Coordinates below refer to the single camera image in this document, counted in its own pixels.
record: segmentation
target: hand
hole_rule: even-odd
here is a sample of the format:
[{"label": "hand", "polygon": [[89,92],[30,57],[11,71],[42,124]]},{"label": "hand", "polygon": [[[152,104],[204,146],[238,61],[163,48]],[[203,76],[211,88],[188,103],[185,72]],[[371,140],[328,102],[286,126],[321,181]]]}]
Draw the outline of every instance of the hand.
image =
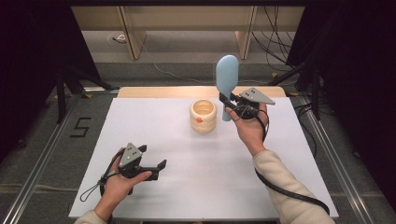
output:
[{"label": "hand", "polygon": [[[265,146],[262,143],[264,130],[259,121],[257,119],[240,119],[231,108],[226,107],[225,109],[235,123],[239,138],[247,146],[250,154],[255,156],[259,152],[265,150]],[[268,117],[265,114],[267,112],[267,105],[259,104],[259,110],[258,116],[266,126],[268,124]]]},{"label": "hand", "polygon": [[[119,171],[120,157],[117,157],[110,171]],[[106,182],[105,193],[93,210],[102,220],[108,221],[114,209],[126,198],[129,190],[138,183],[151,176],[151,171],[141,173],[134,178],[128,179],[123,175],[113,175]]]}]

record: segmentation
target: light blue brush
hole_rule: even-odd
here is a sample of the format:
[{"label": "light blue brush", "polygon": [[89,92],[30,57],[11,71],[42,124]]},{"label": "light blue brush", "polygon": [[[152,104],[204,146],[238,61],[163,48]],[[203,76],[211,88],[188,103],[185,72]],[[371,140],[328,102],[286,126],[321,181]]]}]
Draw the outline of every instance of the light blue brush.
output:
[{"label": "light blue brush", "polygon": [[[231,92],[238,84],[238,59],[233,55],[222,57],[216,65],[216,87],[218,91],[230,99]],[[225,112],[223,107],[222,119],[230,121],[230,116]]]}]

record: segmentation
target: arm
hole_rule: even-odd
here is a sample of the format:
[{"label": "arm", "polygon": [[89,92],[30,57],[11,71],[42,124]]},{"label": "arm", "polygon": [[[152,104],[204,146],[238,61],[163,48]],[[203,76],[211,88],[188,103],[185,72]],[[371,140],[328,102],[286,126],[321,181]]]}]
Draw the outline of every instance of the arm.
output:
[{"label": "arm", "polygon": [[[120,157],[115,160],[110,170],[118,171],[119,163]],[[77,219],[75,223],[106,223],[114,209],[116,209],[119,203],[126,198],[129,190],[150,176],[150,171],[137,175],[131,179],[125,178],[120,174],[111,176],[106,182],[105,193],[96,207],[93,210],[87,212],[83,217]]]},{"label": "arm", "polygon": [[[264,104],[260,104],[259,109],[267,111]],[[226,111],[233,119],[239,138],[247,146],[253,157],[254,166],[261,175],[282,189],[315,197],[306,186],[294,177],[275,152],[266,149],[262,142],[264,131],[256,119],[240,119],[230,108],[226,108]],[[260,112],[259,118],[264,124],[268,123],[265,113]],[[317,205],[292,199],[271,189],[268,189],[268,192],[279,213],[281,223],[334,223],[327,213]]]}]

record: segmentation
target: sleeve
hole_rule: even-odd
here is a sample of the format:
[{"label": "sleeve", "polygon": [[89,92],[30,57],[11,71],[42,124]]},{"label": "sleeve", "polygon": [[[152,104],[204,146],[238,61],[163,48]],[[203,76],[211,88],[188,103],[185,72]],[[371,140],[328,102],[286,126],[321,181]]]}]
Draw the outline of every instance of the sleeve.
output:
[{"label": "sleeve", "polygon": [[93,210],[88,211],[84,216],[79,217],[75,224],[106,224]]},{"label": "sleeve", "polygon": [[[294,177],[275,152],[268,149],[264,150],[253,157],[253,164],[257,172],[274,185],[315,198],[314,194]],[[274,208],[279,213],[282,224],[334,223],[320,206],[293,199],[269,188],[267,189]]]}]

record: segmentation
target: white table surface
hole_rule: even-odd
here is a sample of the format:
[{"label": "white table surface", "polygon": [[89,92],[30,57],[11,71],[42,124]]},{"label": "white table surface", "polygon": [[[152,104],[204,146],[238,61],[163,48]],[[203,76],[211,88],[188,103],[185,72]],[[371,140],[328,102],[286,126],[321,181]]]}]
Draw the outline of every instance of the white table surface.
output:
[{"label": "white table surface", "polygon": [[[294,175],[338,217],[289,98],[272,98],[270,129],[265,140]],[[113,216],[130,220],[208,221],[277,219],[264,184],[254,172],[248,150],[232,121],[221,119],[211,133],[190,126],[189,108],[198,98],[114,99],[82,180],[70,217],[82,216],[100,199],[96,189],[83,203],[79,196],[92,187],[111,158],[128,142],[148,145],[142,166],[167,160],[158,181],[134,187]]]}]

